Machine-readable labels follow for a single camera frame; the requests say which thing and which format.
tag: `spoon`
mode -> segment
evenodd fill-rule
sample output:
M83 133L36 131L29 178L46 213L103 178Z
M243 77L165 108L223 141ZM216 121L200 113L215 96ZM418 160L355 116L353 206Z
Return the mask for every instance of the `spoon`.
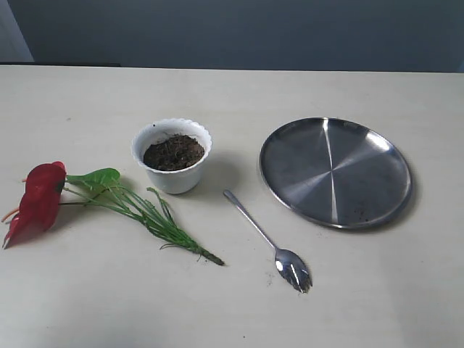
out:
M290 250L280 249L268 237L264 230L254 221L253 217L247 212L245 207L229 190L224 191L224 196L227 197L240 212L245 215L250 223L261 233L261 236L272 246L275 251L275 266L281 276L288 281L297 291L307 293L312 286L312 280L309 270L305 263L297 254Z

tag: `metal plate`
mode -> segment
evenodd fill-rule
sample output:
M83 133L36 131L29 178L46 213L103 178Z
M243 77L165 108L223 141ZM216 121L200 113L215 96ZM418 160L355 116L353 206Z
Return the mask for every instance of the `metal plate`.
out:
M265 141L262 176L274 195L306 218L337 228L386 223L406 205L411 175L388 140L357 123L307 118Z

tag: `soil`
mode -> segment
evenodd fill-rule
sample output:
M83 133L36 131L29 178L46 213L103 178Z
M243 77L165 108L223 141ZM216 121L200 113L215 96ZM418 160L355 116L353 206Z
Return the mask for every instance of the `soil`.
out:
M150 168L170 172L191 167L204 155L203 147L189 136L175 135L145 151L144 163Z

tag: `red flower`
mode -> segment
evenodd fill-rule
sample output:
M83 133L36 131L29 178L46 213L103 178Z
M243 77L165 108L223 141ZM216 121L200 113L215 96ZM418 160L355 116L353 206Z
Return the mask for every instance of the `red flower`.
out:
M2 219L5 221L11 214L19 211L9 224L9 231L3 243L4 249L13 237L31 223L38 223L44 231L53 226L65 179L65 165L61 162L46 163L31 170L26 179L25 193L19 208Z

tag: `tabletop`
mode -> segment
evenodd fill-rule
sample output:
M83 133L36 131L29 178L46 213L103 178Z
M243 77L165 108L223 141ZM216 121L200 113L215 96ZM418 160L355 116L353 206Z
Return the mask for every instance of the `tabletop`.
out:
M63 206L49 231L0 251L0 346L464 346L464 75L0 66L0 106L5 213L28 172L57 160L74 175L117 168L150 198L132 138L162 118L202 124L213 142L202 181L163 197L226 263L160 250L163 241L113 212ZM347 233L273 197L260 148L305 117L351 120L399 148L415 187L398 220ZM279 276L223 189L310 265L308 294Z

